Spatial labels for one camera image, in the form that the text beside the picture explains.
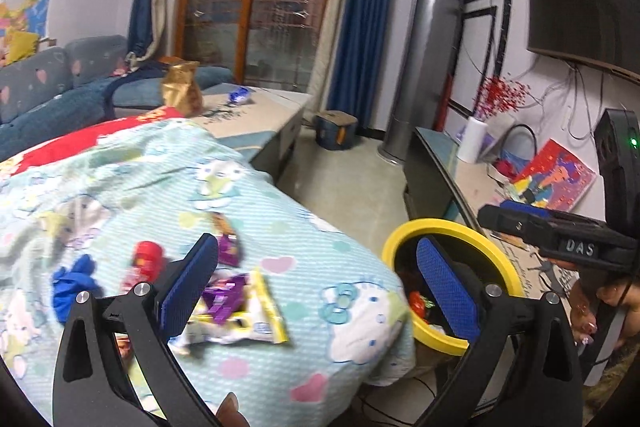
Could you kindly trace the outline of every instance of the metal screw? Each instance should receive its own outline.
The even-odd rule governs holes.
[[[557,293],[548,292],[545,294],[545,299],[549,304],[558,304],[560,302],[560,298]]]
[[[76,302],[79,304],[83,304],[89,300],[89,292],[83,291],[76,295]]]
[[[486,291],[486,294],[490,297],[499,297],[502,295],[502,288],[497,284],[488,284],[486,288],[484,288],[484,291]]]
[[[138,297],[142,297],[149,293],[151,289],[151,285],[148,282],[141,282],[136,284],[136,287],[133,288],[133,293],[135,293]]]

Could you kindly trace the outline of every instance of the blue sofa cover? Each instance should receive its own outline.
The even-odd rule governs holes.
[[[0,69],[0,162],[46,140],[113,118],[113,107],[162,105],[160,78],[110,77],[125,63],[121,35],[78,39]],[[201,89],[233,82],[226,68],[198,68]]]

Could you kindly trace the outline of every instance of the floor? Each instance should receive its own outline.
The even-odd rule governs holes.
[[[378,156],[379,140],[357,137],[347,151],[328,151],[303,127],[278,188],[376,255],[408,220],[404,174]]]

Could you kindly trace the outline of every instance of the hello kitty blanket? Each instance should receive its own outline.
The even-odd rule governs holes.
[[[182,118],[101,137],[78,155],[0,178],[0,353],[25,395],[51,421],[62,326],[51,275],[83,253],[116,295],[134,245],[155,241],[180,259],[206,212],[238,231],[241,267],[259,267],[290,341],[206,344],[178,357],[212,408],[236,393],[249,423],[327,425],[363,381],[387,385],[414,364],[401,282],[370,251],[274,188],[242,156]],[[140,369],[131,380],[160,413]]]

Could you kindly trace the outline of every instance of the red cloth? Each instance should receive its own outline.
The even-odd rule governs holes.
[[[123,129],[131,129],[168,118],[182,118],[182,114],[173,107],[162,106],[145,114],[118,118],[65,134],[0,162],[0,176],[3,174],[13,176],[26,171],[29,167],[40,167],[69,158],[96,145],[100,136],[108,136]]]

